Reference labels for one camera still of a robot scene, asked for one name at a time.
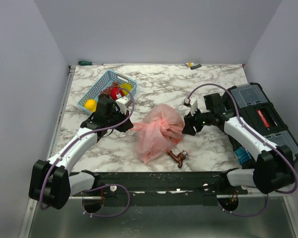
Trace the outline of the pink plastic bag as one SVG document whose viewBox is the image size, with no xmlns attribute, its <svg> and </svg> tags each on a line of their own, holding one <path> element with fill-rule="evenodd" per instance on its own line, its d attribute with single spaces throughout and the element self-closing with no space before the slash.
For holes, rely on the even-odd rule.
<svg viewBox="0 0 298 238">
<path fill-rule="evenodd" d="M 148 163 L 182 140 L 185 122 L 173 107 L 160 104 L 150 110 L 141 122 L 133 125 L 131 131 L 137 133 L 136 155 Z"/>
</svg>

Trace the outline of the small red fake fruit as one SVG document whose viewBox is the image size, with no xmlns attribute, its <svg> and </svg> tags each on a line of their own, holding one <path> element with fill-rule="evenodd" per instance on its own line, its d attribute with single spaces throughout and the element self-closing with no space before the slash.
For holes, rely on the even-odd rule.
<svg viewBox="0 0 298 238">
<path fill-rule="evenodd" d="M 124 91 L 121 90 L 120 87 L 114 87 L 111 91 L 110 91 L 110 96 L 111 98 L 116 101 L 117 99 L 120 99 L 122 97 L 125 96 Z"/>
</svg>

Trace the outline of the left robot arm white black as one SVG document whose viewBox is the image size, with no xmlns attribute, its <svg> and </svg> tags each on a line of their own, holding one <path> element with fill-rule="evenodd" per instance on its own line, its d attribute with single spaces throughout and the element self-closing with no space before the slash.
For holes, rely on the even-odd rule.
<svg viewBox="0 0 298 238">
<path fill-rule="evenodd" d="M 117 100 L 102 97 L 96 110 L 84 120 L 71 141 L 49 159 L 38 160 L 32 168 L 29 197 L 39 202 L 41 209 L 61 209 L 70 196 L 86 192 L 90 196 L 100 191 L 99 175 L 82 170 L 71 174 L 81 157 L 108 131 L 127 132 L 133 127 L 127 107 L 133 99 L 124 96 Z"/>
</svg>

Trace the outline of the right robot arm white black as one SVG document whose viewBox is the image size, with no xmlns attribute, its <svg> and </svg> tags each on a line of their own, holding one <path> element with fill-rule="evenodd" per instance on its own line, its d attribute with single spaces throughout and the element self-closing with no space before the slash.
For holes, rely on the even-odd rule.
<svg viewBox="0 0 298 238">
<path fill-rule="evenodd" d="M 184 105 L 190 112 L 184 117 L 183 134 L 195 135 L 205 126 L 216 126 L 230 139 L 233 151 L 241 165 L 222 173 L 219 190 L 232 193 L 237 186 L 256 188 L 264 194 L 273 191 L 283 193 L 282 188 L 293 184 L 293 193 L 298 186 L 293 153 L 287 145 L 278 145 L 253 129 L 240 116 L 237 105 L 226 108 L 218 93 L 204 97 L 207 111 L 198 109 L 197 100 L 185 98 Z"/>
</svg>

